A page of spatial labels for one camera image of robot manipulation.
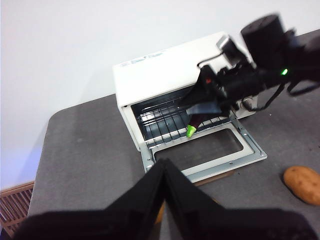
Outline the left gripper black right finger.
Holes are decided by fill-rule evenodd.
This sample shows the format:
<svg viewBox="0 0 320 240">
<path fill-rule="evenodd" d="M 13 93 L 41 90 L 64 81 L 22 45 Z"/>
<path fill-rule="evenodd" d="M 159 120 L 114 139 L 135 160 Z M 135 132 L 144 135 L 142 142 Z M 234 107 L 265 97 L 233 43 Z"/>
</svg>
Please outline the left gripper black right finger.
<svg viewBox="0 0 320 240">
<path fill-rule="evenodd" d="M 316 240 L 306 218 L 279 208 L 225 208 L 164 161 L 166 201 L 185 240 Z"/>
</svg>

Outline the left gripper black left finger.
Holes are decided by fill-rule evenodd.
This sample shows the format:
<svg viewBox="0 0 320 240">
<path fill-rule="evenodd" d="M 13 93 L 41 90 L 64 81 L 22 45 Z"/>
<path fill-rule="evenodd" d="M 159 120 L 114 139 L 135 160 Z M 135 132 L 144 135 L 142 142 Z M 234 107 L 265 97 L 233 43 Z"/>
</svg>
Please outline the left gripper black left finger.
<svg viewBox="0 0 320 240">
<path fill-rule="evenodd" d="M 146 239 L 164 196 L 165 160 L 161 159 L 132 188 L 100 210 L 50 211 L 28 217 L 16 240 Z"/>
</svg>

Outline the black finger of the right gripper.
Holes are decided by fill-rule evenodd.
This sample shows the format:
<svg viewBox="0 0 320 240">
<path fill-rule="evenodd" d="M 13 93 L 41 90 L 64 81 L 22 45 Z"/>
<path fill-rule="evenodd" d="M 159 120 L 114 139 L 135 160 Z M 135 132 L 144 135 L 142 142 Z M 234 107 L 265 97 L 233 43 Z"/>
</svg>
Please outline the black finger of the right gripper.
<svg viewBox="0 0 320 240">
<path fill-rule="evenodd" d="M 178 102 L 179 107 L 187 108 L 195 104 L 212 101 L 216 98 L 213 90 L 216 74 L 211 68 L 201 68 L 197 81 L 191 90 Z"/>
<path fill-rule="evenodd" d="M 231 105 L 221 104 L 218 101 L 197 103 L 187 109 L 189 116 L 209 115 L 212 117 L 227 117 L 230 114 Z"/>
</svg>

